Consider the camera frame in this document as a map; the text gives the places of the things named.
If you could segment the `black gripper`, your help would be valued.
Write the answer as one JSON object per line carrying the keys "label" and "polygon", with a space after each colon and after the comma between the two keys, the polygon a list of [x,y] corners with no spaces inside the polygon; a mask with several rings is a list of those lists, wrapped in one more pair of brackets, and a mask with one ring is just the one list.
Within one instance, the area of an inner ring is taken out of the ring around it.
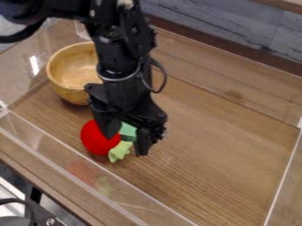
{"label": "black gripper", "polygon": [[84,86],[96,125],[106,139],[117,134],[121,122],[136,130],[136,155],[147,155],[155,140],[163,138],[167,114],[156,105],[141,79],[105,80]]}

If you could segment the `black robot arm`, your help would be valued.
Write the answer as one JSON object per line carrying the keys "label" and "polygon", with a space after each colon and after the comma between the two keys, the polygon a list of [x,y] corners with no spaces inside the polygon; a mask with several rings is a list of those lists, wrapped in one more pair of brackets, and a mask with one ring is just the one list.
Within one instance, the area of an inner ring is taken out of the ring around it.
{"label": "black robot arm", "polygon": [[0,35],[0,43],[30,37],[49,18],[82,23],[96,50],[100,84],[84,86],[96,125],[112,138],[128,123],[136,128],[135,151],[148,154],[163,138],[167,114],[152,100],[152,68],[161,64],[149,56],[156,31],[141,12],[139,0],[0,0],[0,16],[25,28]]}

